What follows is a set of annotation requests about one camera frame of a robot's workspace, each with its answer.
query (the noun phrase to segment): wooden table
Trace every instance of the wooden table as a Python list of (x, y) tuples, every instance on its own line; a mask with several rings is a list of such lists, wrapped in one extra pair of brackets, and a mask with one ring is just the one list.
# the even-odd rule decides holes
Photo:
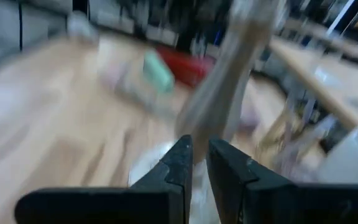
[(270, 49), (345, 127), (358, 126), (358, 65), (281, 39)]
[[(299, 161), (300, 153), (316, 149), (318, 141), (324, 137), (336, 118), (349, 130), (358, 127), (358, 66), (338, 58), (323, 56), (322, 52), (316, 50), (301, 49), (298, 45), (278, 38), (273, 38), (269, 47), (313, 96), (305, 106), (302, 122), (296, 121), (293, 114), (299, 84), (294, 83), (288, 94), (286, 107), (260, 140), (258, 151), (260, 154), (267, 154), (272, 149), (278, 149), (275, 170), (281, 175), (297, 179), (298, 174), (294, 172), (303, 169), (311, 171), (311, 178), (316, 177), (313, 173), (316, 166), (312, 169), (305, 166), (303, 161)], [(304, 129), (316, 99), (332, 114), (315, 127)], [(315, 158), (314, 165), (324, 159)]]
[(301, 35), (310, 35), (325, 45), (330, 46), (343, 54), (358, 59), (358, 45), (356, 42), (340, 37), (336, 34), (327, 34), (328, 29), (313, 22), (302, 22), (296, 19), (287, 20), (284, 28), (295, 30)]

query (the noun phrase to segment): green object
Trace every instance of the green object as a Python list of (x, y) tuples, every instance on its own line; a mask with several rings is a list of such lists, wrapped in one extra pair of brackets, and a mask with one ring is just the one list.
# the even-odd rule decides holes
[(175, 83), (173, 74), (156, 51), (149, 50), (145, 53), (143, 74), (159, 93), (173, 91)]

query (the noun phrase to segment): red object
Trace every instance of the red object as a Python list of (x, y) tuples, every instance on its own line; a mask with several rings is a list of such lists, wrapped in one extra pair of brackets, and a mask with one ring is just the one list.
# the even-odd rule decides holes
[(196, 58), (166, 47), (157, 49), (161, 58), (175, 76), (175, 80), (196, 87), (214, 66), (214, 59)]

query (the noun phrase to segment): transparent plastic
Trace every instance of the transparent plastic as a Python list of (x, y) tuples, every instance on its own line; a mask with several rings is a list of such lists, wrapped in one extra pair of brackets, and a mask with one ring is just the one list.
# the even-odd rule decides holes
[(201, 162), (212, 136), (230, 141), (241, 116), (249, 73), (277, 26), (280, 0), (236, 0), (218, 61), (185, 103), (175, 132), (190, 134), (194, 163)]

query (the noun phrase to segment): cable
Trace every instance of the cable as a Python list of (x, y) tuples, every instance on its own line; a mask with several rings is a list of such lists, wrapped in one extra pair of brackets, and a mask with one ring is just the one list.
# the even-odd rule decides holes
[(19, 2), (19, 49), (23, 50), (23, 15), (22, 4)]
[(73, 11), (81, 11), (89, 15), (89, 6), (90, 2), (88, 0), (73, 0)]

